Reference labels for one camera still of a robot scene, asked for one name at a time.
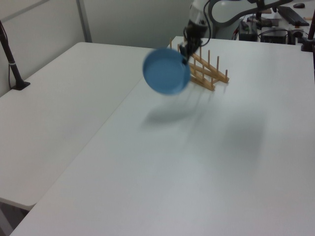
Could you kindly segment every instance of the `computer mouse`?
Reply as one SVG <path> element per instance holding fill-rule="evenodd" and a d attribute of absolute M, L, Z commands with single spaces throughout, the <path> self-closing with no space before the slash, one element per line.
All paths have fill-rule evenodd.
<path fill-rule="evenodd" d="M 295 5 L 293 5 L 294 8 L 305 8 L 305 4 L 304 3 L 297 3 Z"/>

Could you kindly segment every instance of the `white wall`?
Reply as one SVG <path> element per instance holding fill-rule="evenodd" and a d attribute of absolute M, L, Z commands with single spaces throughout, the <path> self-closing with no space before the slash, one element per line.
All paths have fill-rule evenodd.
<path fill-rule="evenodd" d="M 165 47 L 183 35 L 192 0 L 84 0 L 93 43 Z"/>
<path fill-rule="evenodd" d="M 76 0 L 49 0 L 3 23 L 20 74 L 26 79 L 77 42 L 84 42 Z M 0 47 L 0 96 L 9 91 Z"/>

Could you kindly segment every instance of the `white table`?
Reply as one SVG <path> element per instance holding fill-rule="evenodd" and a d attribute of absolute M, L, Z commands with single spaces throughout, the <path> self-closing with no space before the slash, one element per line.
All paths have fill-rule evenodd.
<path fill-rule="evenodd" d="M 0 202 L 38 202 L 142 78 L 149 51 L 78 43 L 0 98 Z"/>
<path fill-rule="evenodd" d="M 313 235 L 312 54 L 207 48 L 227 86 L 163 96 L 141 80 L 12 236 Z"/>

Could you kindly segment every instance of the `black box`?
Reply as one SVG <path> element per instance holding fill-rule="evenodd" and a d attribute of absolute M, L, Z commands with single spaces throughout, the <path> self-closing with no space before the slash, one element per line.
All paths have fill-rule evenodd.
<path fill-rule="evenodd" d="M 261 37 L 260 42 L 263 43 L 279 43 L 279 44 L 285 44 L 286 43 L 286 35 L 287 32 L 283 28 L 278 27 L 264 27 L 261 29 Z"/>
<path fill-rule="evenodd" d="M 249 30 L 246 31 L 243 29 L 241 22 L 239 23 L 239 40 L 240 41 L 251 41 L 256 42 L 257 41 L 257 27 L 255 22 L 246 22 L 248 25 Z"/>

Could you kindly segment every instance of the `black stand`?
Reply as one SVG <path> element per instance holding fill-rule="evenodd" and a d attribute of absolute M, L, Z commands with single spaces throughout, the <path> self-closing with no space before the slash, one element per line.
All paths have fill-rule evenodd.
<path fill-rule="evenodd" d="M 22 90 L 30 85 L 29 82 L 25 82 L 22 80 L 21 75 L 19 73 L 18 67 L 16 66 L 15 60 L 13 58 L 13 55 L 11 53 L 9 43 L 4 31 L 4 27 L 0 21 L 0 41 L 3 47 L 3 50 L 5 52 L 6 58 L 8 59 L 9 65 L 11 67 L 11 70 L 13 72 L 13 75 L 15 77 L 16 85 L 12 87 L 12 89 L 15 90 Z"/>
<path fill-rule="evenodd" d="M 314 33 L 315 33 L 315 10 L 313 14 L 313 19 L 310 27 L 309 36 L 307 38 L 303 37 L 303 45 L 301 47 L 301 51 L 303 52 L 312 52 L 313 45 L 315 45 L 314 40 Z"/>

